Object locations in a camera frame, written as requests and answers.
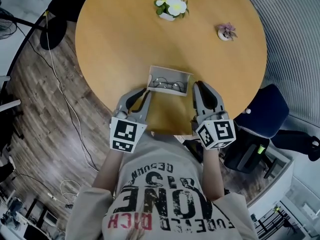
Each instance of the floor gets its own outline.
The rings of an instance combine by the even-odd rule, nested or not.
[[[82,76],[75,50],[75,30],[76,24],[68,22],[66,35],[60,45],[52,50],[52,55],[64,94],[81,121],[84,143],[99,168],[109,150],[111,112],[98,100]],[[39,37],[40,32],[36,30],[30,42],[51,65],[50,54],[41,49]],[[7,91],[21,99],[19,109],[24,112],[15,122],[16,127],[24,134],[24,140],[14,135],[10,152],[17,166],[15,173],[41,180],[56,198],[66,202],[60,192],[63,180],[70,179],[81,186],[90,186],[97,173],[85,162],[80,139],[72,125],[57,80],[53,71],[32,50],[29,43],[23,48],[11,77]],[[247,202],[270,182],[269,179],[263,179],[262,166],[251,174],[230,171],[223,164],[221,169],[225,187],[243,194]],[[19,176],[12,182],[7,180],[6,184],[15,188],[22,200],[33,193],[59,217],[60,228],[66,227],[71,210],[50,199],[44,186],[24,176]],[[62,188],[67,192],[79,190],[72,182],[64,182]]]

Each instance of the black cable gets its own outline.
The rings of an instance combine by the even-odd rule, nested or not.
[[[16,177],[19,177],[19,176],[29,177],[29,178],[35,180],[36,182],[39,182],[39,183],[40,183],[41,185],[43,185],[47,190],[49,190],[49,192],[50,192],[50,194],[51,194],[52,196],[54,196],[54,194],[52,193],[52,191],[51,191],[44,183],[42,183],[40,180],[38,180],[38,179],[36,179],[36,178],[34,178],[34,177],[32,177],[32,176],[29,176],[29,175],[27,175],[27,174],[19,173],[17,176],[14,176],[14,177],[11,179],[11,181],[13,182],[13,181],[15,180],[15,178],[16,178]]]
[[[27,38],[26,34],[21,30],[21,28],[20,28],[18,25],[17,25],[17,28],[21,31],[21,33],[24,35],[24,37]],[[64,91],[63,91],[63,88],[62,88],[62,84],[61,84],[59,78],[58,78],[58,77],[56,76],[56,74],[55,74],[54,68],[49,65],[49,63],[47,62],[47,60],[45,59],[45,57],[43,57],[40,53],[38,53],[38,52],[35,50],[34,46],[33,46],[32,43],[29,41],[29,39],[28,39],[27,41],[28,41],[28,43],[31,45],[31,48],[33,49],[33,51],[34,51],[36,54],[38,54],[38,55],[44,60],[44,62],[48,65],[48,67],[52,70],[54,77],[58,80],[58,84],[59,84],[61,93],[62,93],[62,95],[63,95],[64,101],[65,101],[65,103],[66,103],[66,107],[67,107],[68,112],[69,112],[69,115],[70,115],[71,123],[72,123],[73,127],[75,128],[75,130],[76,130],[76,132],[77,132],[77,134],[78,134],[78,136],[79,136],[79,139],[80,139],[82,145],[84,146],[84,149],[87,151],[87,153],[88,153],[88,155],[89,155],[89,157],[90,157],[90,160],[91,160],[94,168],[95,168],[97,171],[99,171],[98,168],[97,168],[97,166],[96,166],[96,164],[95,164],[95,162],[94,162],[94,160],[93,160],[93,158],[92,158],[92,156],[91,156],[91,154],[89,153],[89,151],[88,151],[85,143],[84,143],[83,140],[81,139],[80,132],[79,132],[78,128],[76,127],[76,125],[75,125],[75,123],[74,123],[74,120],[72,119],[72,114],[71,114],[69,105],[68,105],[68,103],[67,103],[67,97],[66,97],[65,94],[64,94]]]

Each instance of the round wooden table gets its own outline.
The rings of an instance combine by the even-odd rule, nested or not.
[[[192,73],[187,97],[153,92],[148,129],[190,134],[192,85],[207,82],[230,118],[252,101],[267,61],[265,33],[249,0],[188,0],[190,15],[166,21],[154,0],[86,0],[76,26],[76,54],[96,96],[114,110],[119,98],[146,87],[151,65]],[[238,38],[222,41],[215,26],[230,22]]]

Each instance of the t-shirt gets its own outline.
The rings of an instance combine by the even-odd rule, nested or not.
[[[245,198],[211,202],[202,170],[177,140],[145,134],[134,154],[124,154],[115,199],[105,189],[81,189],[65,239],[257,240]]]

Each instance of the flower pot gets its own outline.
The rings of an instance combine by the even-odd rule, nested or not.
[[[231,37],[227,38],[224,36],[223,34],[223,29],[219,29],[218,30],[218,37],[222,40],[222,41],[232,41]]]
[[[167,20],[167,21],[170,21],[170,22],[173,22],[176,18],[174,18],[173,16],[171,16],[171,15],[169,15],[169,14],[167,14],[167,13],[161,13],[160,15],[159,15],[159,17],[160,18],[162,18],[162,19],[165,19],[165,20]]]

